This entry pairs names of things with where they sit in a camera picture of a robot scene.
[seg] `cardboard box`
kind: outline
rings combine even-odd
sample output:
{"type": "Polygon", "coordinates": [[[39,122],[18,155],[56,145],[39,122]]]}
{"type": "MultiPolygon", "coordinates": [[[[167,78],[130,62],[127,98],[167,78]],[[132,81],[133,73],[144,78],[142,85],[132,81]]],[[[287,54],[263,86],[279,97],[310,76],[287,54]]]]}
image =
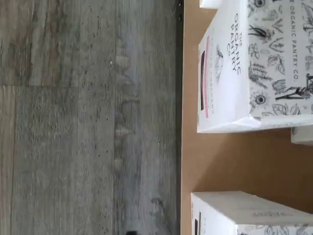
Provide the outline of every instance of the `cardboard box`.
{"type": "Polygon", "coordinates": [[[313,215],[244,192],[191,195],[192,235],[311,235],[313,215]]]}
{"type": "Polygon", "coordinates": [[[313,124],[313,2],[224,0],[198,80],[199,133],[313,124]]]}
{"type": "Polygon", "coordinates": [[[217,9],[222,4],[222,0],[200,0],[200,7],[217,9]]]}
{"type": "Polygon", "coordinates": [[[301,126],[291,129],[291,142],[313,146],[313,126],[301,126]]]}

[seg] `flower illustration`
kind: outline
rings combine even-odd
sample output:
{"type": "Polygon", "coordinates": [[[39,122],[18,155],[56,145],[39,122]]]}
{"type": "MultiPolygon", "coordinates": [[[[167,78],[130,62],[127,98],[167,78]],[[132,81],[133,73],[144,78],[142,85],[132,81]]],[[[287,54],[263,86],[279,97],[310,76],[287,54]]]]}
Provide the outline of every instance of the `flower illustration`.
{"type": "Polygon", "coordinates": [[[258,91],[252,93],[250,97],[250,113],[252,113],[255,109],[266,109],[268,106],[269,96],[264,91],[258,91]]]}
{"type": "Polygon", "coordinates": [[[268,9],[267,1],[270,0],[249,0],[248,9],[250,12],[248,17],[252,16],[255,12],[266,11],[268,9]]]}
{"type": "Polygon", "coordinates": [[[289,109],[288,104],[282,105],[282,104],[273,104],[273,113],[262,113],[263,117],[270,117],[270,116],[279,116],[279,115],[300,115],[300,108],[298,104],[295,104],[292,106],[291,109],[289,109]]]}

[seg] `brown cardboard surface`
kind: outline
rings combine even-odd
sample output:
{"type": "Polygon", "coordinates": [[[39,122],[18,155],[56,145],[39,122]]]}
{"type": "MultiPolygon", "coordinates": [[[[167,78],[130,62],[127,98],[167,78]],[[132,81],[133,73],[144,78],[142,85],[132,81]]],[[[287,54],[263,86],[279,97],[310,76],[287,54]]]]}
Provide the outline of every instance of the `brown cardboard surface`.
{"type": "Polygon", "coordinates": [[[191,234],[190,193],[242,190],[313,212],[313,147],[293,145],[290,130],[197,134],[198,43],[215,11],[185,0],[181,234],[191,234]]]}

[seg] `botanical illustration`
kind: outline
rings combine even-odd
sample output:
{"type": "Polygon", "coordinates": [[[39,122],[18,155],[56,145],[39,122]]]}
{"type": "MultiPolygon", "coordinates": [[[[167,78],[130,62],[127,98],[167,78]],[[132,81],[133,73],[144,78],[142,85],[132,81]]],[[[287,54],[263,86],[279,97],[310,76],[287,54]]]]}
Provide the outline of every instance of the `botanical illustration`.
{"type": "Polygon", "coordinates": [[[298,104],[293,105],[291,108],[288,107],[288,104],[273,104],[272,105],[273,112],[264,112],[262,116],[270,117],[270,116],[279,116],[279,115],[300,115],[300,109],[298,104]]]}
{"type": "Polygon", "coordinates": [[[263,27],[253,27],[250,25],[248,35],[253,35],[263,41],[263,44],[269,42],[272,39],[272,36],[275,34],[273,30],[269,30],[263,27]]]}
{"type": "Polygon", "coordinates": [[[286,88],[286,80],[278,80],[272,84],[276,94],[285,94],[277,97],[276,100],[280,99],[309,99],[313,95],[313,76],[309,73],[306,75],[307,86],[306,87],[289,87],[286,88]]]}
{"type": "Polygon", "coordinates": [[[283,19],[279,19],[272,26],[273,26],[273,28],[276,28],[278,30],[278,32],[284,33],[284,31],[283,31],[283,19]]]}
{"type": "Polygon", "coordinates": [[[313,55],[313,40],[309,39],[310,45],[306,46],[306,48],[308,49],[310,55],[313,55]]]}
{"type": "Polygon", "coordinates": [[[251,43],[249,45],[249,55],[251,57],[255,57],[256,59],[260,58],[260,53],[259,53],[259,49],[258,49],[258,45],[256,43],[251,43]]]}
{"type": "Polygon", "coordinates": [[[268,72],[266,71],[265,66],[256,63],[250,63],[249,79],[265,89],[267,89],[268,87],[264,84],[264,82],[273,80],[271,77],[268,76],[268,72]]]}
{"type": "Polygon", "coordinates": [[[224,57],[221,52],[220,46],[217,44],[216,46],[216,63],[215,63],[215,76],[217,82],[220,80],[220,76],[223,70],[224,57]]]}
{"type": "Polygon", "coordinates": [[[267,16],[262,18],[263,21],[274,21],[278,18],[278,13],[275,9],[269,11],[267,16]]]}
{"type": "Polygon", "coordinates": [[[254,13],[263,11],[266,12],[270,4],[280,0],[249,0],[248,1],[248,9],[249,9],[249,15],[248,17],[251,17],[254,13]]]}
{"type": "Polygon", "coordinates": [[[285,48],[285,40],[290,36],[284,34],[283,4],[283,0],[248,0],[248,75],[251,83],[256,84],[250,88],[250,112],[257,116],[299,115],[301,111],[309,112],[308,107],[311,106],[305,101],[313,97],[313,0],[297,2],[297,9],[302,9],[303,13],[297,19],[303,21],[305,31],[297,28],[296,30],[301,31],[297,35],[301,37],[306,33],[308,43],[293,45],[293,56],[302,52],[303,48],[306,52],[301,59],[293,61],[294,64],[297,63],[295,70],[298,69],[295,74],[287,74],[286,71],[292,64],[287,64],[290,61],[285,58],[285,52],[289,53],[291,50],[288,48],[287,51],[285,48]],[[288,85],[289,80],[286,85],[286,75],[294,76],[295,82],[296,79],[306,81],[306,85],[288,85]]]}
{"type": "Polygon", "coordinates": [[[271,55],[268,58],[268,67],[275,66],[275,70],[285,75],[284,59],[279,55],[271,55]]]}
{"type": "Polygon", "coordinates": [[[255,109],[266,109],[268,107],[269,96],[266,92],[258,91],[252,93],[250,97],[250,113],[255,109]]]}
{"type": "Polygon", "coordinates": [[[302,9],[304,11],[304,24],[303,29],[310,36],[313,32],[313,8],[305,3],[302,3],[302,9]]]}
{"type": "Polygon", "coordinates": [[[239,231],[241,235],[254,235],[264,232],[264,235],[311,235],[312,227],[303,225],[246,225],[244,231],[239,231]]]}
{"type": "Polygon", "coordinates": [[[312,55],[307,55],[305,57],[305,69],[306,71],[313,70],[313,56],[312,55]]]}
{"type": "Polygon", "coordinates": [[[270,43],[269,48],[276,52],[284,52],[284,38],[277,38],[273,42],[270,43]]]}

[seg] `wooden floor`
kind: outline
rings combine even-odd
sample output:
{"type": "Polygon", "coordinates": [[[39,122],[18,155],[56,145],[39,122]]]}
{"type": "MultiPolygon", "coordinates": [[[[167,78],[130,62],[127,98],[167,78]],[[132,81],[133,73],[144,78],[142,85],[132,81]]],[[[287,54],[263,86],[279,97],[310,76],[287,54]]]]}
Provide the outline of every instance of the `wooden floor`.
{"type": "Polygon", "coordinates": [[[181,11],[0,0],[0,235],[179,233],[181,11]]]}

